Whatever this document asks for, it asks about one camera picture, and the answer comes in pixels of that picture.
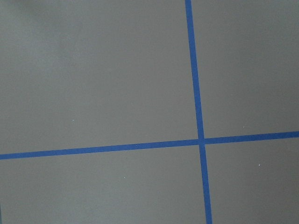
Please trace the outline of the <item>brown paper table cover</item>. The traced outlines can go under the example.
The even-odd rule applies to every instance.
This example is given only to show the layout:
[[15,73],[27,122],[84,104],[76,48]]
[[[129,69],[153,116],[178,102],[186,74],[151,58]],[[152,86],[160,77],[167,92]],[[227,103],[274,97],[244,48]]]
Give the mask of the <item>brown paper table cover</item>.
[[3,0],[3,224],[296,224],[296,0]]

